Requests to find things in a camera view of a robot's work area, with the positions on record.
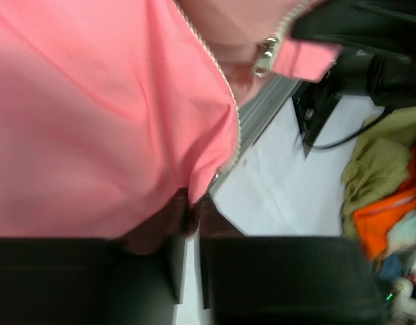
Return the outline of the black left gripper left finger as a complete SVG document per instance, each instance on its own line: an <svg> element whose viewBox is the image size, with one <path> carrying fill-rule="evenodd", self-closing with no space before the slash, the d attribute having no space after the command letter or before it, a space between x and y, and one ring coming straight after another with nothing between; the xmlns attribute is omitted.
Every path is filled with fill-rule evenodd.
<svg viewBox="0 0 416 325"><path fill-rule="evenodd" d="M117 240L0 238L0 324L172 324L187 191Z"/></svg>

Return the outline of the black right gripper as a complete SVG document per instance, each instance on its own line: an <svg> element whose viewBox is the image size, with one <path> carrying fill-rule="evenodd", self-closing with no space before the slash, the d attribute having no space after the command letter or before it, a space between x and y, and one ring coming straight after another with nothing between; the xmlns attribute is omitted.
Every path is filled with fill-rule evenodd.
<svg viewBox="0 0 416 325"><path fill-rule="evenodd" d="M416 1L322 3L295 21L291 36L364 51L341 59L335 74L361 76L378 106L416 106Z"/></svg>

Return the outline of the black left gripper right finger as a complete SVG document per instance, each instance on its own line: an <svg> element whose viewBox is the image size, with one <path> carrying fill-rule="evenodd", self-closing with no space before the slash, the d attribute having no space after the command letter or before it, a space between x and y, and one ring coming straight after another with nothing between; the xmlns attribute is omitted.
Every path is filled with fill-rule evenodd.
<svg viewBox="0 0 416 325"><path fill-rule="evenodd" d="M212 324L387 324L378 281L342 237L246 236L196 204L203 307Z"/></svg>

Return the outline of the pink hooded zip jacket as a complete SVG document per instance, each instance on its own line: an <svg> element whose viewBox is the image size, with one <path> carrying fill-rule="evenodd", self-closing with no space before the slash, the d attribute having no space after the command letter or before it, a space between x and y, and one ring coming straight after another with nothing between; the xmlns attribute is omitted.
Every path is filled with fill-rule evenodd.
<svg viewBox="0 0 416 325"><path fill-rule="evenodd" d="M235 160L266 74L319 81L290 37L315 1L0 1L0 237L115 238Z"/></svg>

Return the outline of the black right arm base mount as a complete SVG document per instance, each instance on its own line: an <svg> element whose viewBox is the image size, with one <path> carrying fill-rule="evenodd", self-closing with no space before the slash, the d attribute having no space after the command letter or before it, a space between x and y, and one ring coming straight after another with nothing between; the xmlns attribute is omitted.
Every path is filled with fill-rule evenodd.
<svg viewBox="0 0 416 325"><path fill-rule="evenodd" d="M327 80L303 82L293 94L293 107L306 158L340 99Z"/></svg>

